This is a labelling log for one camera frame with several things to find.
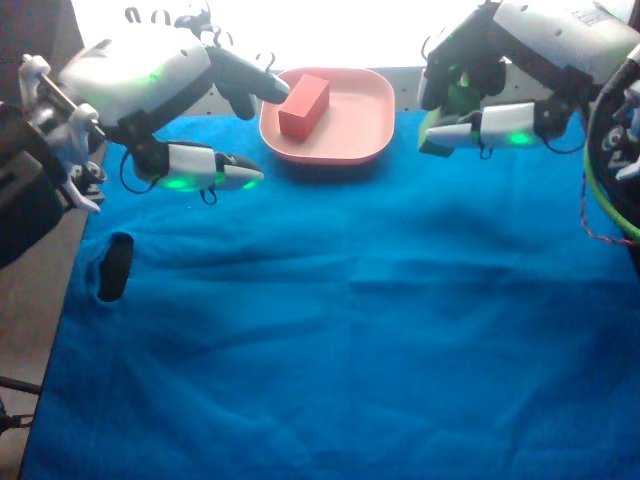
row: blue cloth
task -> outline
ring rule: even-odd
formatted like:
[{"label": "blue cloth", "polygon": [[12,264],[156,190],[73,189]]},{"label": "blue cloth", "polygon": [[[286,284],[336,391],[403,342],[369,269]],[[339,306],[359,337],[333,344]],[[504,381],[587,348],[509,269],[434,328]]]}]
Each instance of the blue cloth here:
[{"label": "blue cloth", "polygon": [[292,177],[256,122],[179,119],[159,137],[265,171],[215,207],[125,192],[111,145],[23,478],[640,478],[640,285],[581,229],[580,154],[429,157],[421,119],[349,182]]}]

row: hole in cloth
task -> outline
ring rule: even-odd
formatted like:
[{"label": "hole in cloth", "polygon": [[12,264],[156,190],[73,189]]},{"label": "hole in cloth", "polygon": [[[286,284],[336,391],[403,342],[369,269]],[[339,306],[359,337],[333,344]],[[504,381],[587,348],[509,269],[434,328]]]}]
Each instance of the hole in cloth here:
[{"label": "hole in cloth", "polygon": [[131,262],[133,261],[133,237],[126,233],[116,233],[111,237],[111,245],[100,262],[100,291],[98,298],[103,302],[115,302],[122,297],[127,286]]}]

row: plate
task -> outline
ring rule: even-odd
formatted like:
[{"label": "plate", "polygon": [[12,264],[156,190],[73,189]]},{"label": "plate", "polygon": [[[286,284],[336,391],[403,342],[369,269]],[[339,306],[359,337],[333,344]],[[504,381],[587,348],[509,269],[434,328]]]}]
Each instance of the plate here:
[{"label": "plate", "polygon": [[375,158],[391,141],[395,95],[383,76],[365,69],[299,68],[279,76],[293,90],[302,75],[329,82],[329,107],[305,140],[280,133],[280,105],[263,103],[260,134],[276,155],[296,163],[358,165]]}]

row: red wire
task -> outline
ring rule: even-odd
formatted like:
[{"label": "red wire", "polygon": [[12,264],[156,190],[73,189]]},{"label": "red wire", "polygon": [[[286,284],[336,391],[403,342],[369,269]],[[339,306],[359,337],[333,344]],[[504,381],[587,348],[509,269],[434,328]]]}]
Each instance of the red wire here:
[{"label": "red wire", "polygon": [[638,244],[631,240],[626,240],[626,239],[618,240],[615,238],[604,237],[602,235],[596,235],[591,231],[591,229],[589,228],[589,225],[587,225],[587,175],[586,173],[582,174],[582,202],[581,202],[580,210],[581,210],[582,228],[584,229],[585,232],[587,232],[587,235],[589,235],[591,238],[600,240],[601,242],[605,242],[610,245],[624,245],[626,247],[638,247]]}]

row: red rectangular block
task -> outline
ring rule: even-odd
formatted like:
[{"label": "red rectangular block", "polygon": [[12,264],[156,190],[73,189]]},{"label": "red rectangular block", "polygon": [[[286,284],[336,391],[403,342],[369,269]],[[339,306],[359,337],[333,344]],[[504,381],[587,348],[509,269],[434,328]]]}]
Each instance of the red rectangular block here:
[{"label": "red rectangular block", "polygon": [[329,82],[305,74],[278,112],[280,132],[304,140],[329,106]]}]

